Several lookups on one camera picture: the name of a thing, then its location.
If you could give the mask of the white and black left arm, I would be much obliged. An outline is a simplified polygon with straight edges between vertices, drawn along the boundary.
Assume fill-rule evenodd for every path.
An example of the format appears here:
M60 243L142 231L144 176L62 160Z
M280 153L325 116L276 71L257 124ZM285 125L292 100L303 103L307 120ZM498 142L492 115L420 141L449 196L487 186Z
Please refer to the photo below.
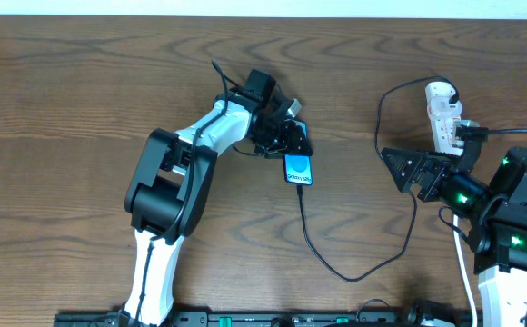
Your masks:
M121 326L160 326L174 306L174 277L184 240L206 205L218 158L243 139L255 156L309 157L313 150L288 98L269 74L253 69L243 85L227 76L211 110L176 132L148 136L124 198L137 245L131 294Z

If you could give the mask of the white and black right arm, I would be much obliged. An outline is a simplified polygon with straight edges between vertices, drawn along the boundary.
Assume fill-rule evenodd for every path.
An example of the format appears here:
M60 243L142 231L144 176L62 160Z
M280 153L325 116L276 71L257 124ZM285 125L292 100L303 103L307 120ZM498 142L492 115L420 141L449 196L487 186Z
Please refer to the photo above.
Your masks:
M471 230L458 235L474 254L484 325L527 325L527 148L510 148L488 184L471 175L480 153L473 144L460 155L382 150L400 192L418 184L420 200L469 220Z

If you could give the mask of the blue smartphone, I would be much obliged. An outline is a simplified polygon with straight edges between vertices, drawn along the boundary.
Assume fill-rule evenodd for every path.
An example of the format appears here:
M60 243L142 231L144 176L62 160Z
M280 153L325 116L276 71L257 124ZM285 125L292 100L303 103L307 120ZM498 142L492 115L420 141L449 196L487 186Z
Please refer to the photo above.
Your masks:
M303 130L307 136L307 128L304 122L295 120L289 120L286 128L287 133L290 127L294 124L302 124ZM294 183L299 185L312 185L313 184L313 173L311 165L311 156L302 155L291 155L288 154L288 148L286 154L283 157L284 163L284 179L287 183Z

